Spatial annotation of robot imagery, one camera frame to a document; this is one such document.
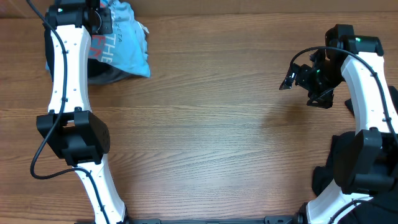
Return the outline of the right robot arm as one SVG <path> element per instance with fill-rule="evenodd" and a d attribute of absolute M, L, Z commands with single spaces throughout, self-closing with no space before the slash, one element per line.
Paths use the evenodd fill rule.
<path fill-rule="evenodd" d="M 302 205 L 293 223 L 337 223 L 383 193 L 397 192 L 397 111 L 384 75 L 384 51 L 377 37 L 356 35 L 338 24 L 323 46 L 310 47 L 311 65 L 290 62 L 281 90 L 301 86 L 308 105 L 328 109 L 334 89 L 348 86 L 356 122 L 353 140 L 335 156 L 333 179 Z"/>

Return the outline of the light blue printed t-shirt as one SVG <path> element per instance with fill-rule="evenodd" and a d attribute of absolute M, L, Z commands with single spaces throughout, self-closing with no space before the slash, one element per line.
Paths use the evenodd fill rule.
<path fill-rule="evenodd" d="M 150 77 L 146 35 L 148 28 L 136 20 L 128 2 L 101 0 L 111 10 L 113 33 L 93 35 L 89 58 L 134 76 Z"/>

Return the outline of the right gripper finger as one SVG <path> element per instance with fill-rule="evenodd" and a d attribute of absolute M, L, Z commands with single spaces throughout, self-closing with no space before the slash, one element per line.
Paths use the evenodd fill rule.
<path fill-rule="evenodd" d="M 333 106 L 334 89 L 329 88 L 323 92 L 308 92 L 307 106 L 328 109 Z"/>
<path fill-rule="evenodd" d="M 279 90 L 291 89 L 294 81 L 295 81 L 294 65 L 290 65 L 284 80 L 280 84 Z"/>

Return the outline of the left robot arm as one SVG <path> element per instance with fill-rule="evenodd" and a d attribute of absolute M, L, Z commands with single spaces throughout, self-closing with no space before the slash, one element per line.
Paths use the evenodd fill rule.
<path fill-rule="evenodd" d="M 53 87 L 47 114 L 36 120 L 44 140 L 33 157 L 30 174 L 35 179 L 51 179 L 64 173 L 35 173 L 40 153 L 49 146 L 65 160 L 67 171 L 79 176 L 95 213 L 94 223 L 129 223 L 109 168 L 109 130 L 93 114 L 88 97 L 92 36 L 112 32 L 110 10 L 99 0 L 59 0 L 40 18 Z"/>

